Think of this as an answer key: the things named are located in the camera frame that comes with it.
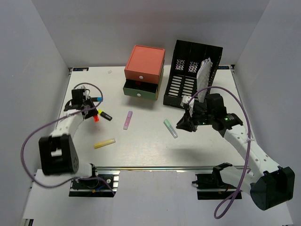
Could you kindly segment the white spiral notebook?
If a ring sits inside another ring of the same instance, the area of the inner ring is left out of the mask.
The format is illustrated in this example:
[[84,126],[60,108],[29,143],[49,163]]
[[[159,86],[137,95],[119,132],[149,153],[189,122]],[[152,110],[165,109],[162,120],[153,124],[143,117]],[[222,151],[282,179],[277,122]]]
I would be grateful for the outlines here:
[[212,62],[210,58],[202,61],[197,73],[197,91],[208,87]]

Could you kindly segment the green drawer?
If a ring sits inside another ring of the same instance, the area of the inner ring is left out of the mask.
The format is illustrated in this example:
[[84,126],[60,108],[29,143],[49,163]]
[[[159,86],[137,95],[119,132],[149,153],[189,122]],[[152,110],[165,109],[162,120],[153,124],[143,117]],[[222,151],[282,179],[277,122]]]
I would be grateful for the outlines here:
[[135,80],[128,80],[123,86],[123,92],[126,96],[139,97],[149,100],[155,100],[157,84],[142,82],[143,86],[138,89],[135,86]]

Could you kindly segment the orange top drawer box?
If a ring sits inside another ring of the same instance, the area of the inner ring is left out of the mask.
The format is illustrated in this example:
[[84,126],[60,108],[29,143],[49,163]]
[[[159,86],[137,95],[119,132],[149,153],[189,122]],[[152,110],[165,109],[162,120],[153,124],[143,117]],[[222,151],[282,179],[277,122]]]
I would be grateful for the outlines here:
[[135,45],[124,69],[128,80],[158,84],[165,49]]

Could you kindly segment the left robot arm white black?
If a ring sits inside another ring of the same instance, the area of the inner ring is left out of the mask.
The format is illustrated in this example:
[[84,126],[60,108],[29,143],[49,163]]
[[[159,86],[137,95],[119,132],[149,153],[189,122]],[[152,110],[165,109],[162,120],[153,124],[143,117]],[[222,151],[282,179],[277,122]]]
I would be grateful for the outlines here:
[[42,171],[46,176],[81,177],[88,187],[94,188],[99,184],[99,176],[93,172],[93,164],[79,161],[72,139],[84,120],[99,121],[98,111],[84,86],[73,89],[71,95],[63,111],[66,118],[58,122],[48,137],[39,140]]

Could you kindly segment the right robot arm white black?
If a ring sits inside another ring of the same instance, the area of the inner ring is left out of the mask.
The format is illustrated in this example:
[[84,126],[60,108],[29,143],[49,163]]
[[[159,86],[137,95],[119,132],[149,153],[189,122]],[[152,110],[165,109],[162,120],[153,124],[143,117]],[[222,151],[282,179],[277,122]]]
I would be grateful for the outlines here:
[[227,112],[220,94],[206,95],[203,103],[183,96],[181,106],[185,113],[177,129],[195,132],[198,126],[211,125],[248,162],[252,174],[245,175],[240,189],[251,196],[259,209],[267,210],[292,199],[293,170],[281,167],[248,137],[243,122],[236,114]]

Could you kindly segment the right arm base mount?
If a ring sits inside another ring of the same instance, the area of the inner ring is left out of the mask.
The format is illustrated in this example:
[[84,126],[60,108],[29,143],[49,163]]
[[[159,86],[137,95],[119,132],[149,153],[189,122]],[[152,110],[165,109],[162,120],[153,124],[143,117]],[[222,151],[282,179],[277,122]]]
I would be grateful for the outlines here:
[[196,174],[196,180],[192,181],[192,185],[197,188],[198,200],[224,200],[233,194],[236,187],[222,182],[220,172],[228,167],[230,163],[222,163],[213,167],[211,173]]

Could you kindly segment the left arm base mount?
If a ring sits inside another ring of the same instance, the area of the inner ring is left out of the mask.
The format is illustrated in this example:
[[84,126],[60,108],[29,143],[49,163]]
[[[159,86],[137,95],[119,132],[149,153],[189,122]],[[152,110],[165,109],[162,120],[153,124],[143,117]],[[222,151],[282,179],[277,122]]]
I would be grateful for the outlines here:
[[69,197],[113,198],[117,192],[120,171],[99,170],[99,179],[72,180]]

